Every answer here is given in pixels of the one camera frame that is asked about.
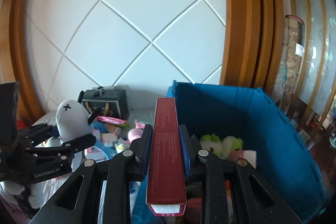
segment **green and white plush toy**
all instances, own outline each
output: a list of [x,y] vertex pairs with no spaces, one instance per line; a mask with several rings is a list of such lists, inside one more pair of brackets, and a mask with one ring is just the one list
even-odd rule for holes
[[242,150],[243,141],[240,138],[228,136],[223,141],[215,135],[204,135],[200,139],[203,149],[208,150],[222,159],[226,159],[231,151]]

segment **pink plush toy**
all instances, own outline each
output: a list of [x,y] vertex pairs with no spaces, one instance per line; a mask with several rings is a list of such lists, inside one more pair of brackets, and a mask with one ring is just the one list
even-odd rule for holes
[[145,123],[140,123],[137,120],[134,121],[135,128],[131,129],[128,132],[127,138],[130,142],[132,142],[135,139],[139,139],[142,136],[143,129],[145,128]]

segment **blue storage box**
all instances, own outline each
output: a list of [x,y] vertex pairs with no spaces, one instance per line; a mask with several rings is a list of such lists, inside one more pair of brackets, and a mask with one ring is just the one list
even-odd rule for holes
[[262,89],[174,82],[178,123],[197,138],[242,138],[257,152],[257,170],[303,223],[327,200],[321,174],[305,143]]

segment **barcode label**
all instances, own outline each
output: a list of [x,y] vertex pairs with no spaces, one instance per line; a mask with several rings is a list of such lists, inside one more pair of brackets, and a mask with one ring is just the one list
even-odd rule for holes
[[176,214],[180,212],[180,205],[151,205],[157,214]]

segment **white label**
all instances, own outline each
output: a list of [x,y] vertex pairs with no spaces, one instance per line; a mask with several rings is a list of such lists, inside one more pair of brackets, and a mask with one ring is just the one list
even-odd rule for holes
[[304,47],[302,45],[296,43],[295,54],[302,57],[304,51],[305,51]]
[[157,214],[176,214],[180,212],[180,205],[151,205]]

